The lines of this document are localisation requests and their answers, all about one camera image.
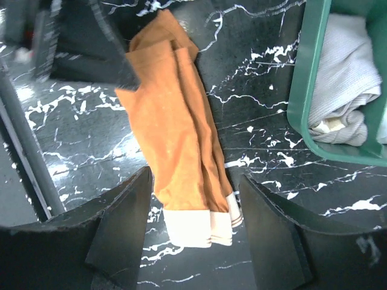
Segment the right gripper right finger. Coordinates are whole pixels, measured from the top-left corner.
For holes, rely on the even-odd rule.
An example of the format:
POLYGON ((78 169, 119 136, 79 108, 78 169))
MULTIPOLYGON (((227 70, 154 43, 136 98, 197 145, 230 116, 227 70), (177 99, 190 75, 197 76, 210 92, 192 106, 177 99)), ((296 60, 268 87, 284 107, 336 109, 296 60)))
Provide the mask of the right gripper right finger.
POLYGON ((239 194, 258 289, 386 289, 386 229, 320 216, 243 175, 239 194))

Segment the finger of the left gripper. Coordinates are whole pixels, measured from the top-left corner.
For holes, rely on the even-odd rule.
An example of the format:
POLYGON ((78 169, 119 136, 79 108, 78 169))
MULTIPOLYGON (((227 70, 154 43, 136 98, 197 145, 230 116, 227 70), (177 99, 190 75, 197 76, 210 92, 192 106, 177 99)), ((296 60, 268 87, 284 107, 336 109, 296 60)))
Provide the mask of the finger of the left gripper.
POLYGON ((123 42, 119 38, 119 33, 116 32, 114 26, 109 22, 101 1, 88 1, 90 9, 94 15, 102 34, 109 44, 112 45, 114 52, 111 54, 115 63, 115 74, 117 75, 116 84, 118 88, 127 89, 129 91, 138 90, 141 81, 135 73, 129 60, 126 58, 126 51, 123 47, 123 42))

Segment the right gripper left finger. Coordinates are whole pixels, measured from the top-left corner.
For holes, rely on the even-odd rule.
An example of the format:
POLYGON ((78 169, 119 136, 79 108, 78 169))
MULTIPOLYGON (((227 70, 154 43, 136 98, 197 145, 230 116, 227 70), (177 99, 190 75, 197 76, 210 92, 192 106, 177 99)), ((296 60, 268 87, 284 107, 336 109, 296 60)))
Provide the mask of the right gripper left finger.
POLYGON ((46 222, 1 228, 2 289, 135 289, 151 201, 143 167, 46 222))

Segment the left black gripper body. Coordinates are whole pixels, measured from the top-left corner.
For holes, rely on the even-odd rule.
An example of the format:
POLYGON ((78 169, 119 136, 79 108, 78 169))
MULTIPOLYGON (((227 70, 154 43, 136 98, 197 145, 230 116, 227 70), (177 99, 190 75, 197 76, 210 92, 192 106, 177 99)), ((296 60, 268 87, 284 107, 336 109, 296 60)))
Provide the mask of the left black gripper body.
POLYGON ((113 47, 88 1, 39 1, 33 33, 33 77, 116 83, 113 47))

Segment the brown underwear beige waistband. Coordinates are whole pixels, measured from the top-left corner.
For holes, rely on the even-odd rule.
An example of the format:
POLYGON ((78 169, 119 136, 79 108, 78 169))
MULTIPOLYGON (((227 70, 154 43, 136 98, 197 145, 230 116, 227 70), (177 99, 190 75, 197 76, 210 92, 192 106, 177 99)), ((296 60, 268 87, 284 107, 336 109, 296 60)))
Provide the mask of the brown underwear beige waistband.
POLYGON ((242 216, 195 66, 197 54, 173 14, 161 10, 131 40, 126 54, 140 87, 115 93, 154 175, 170 242, 230 246, 242 216))

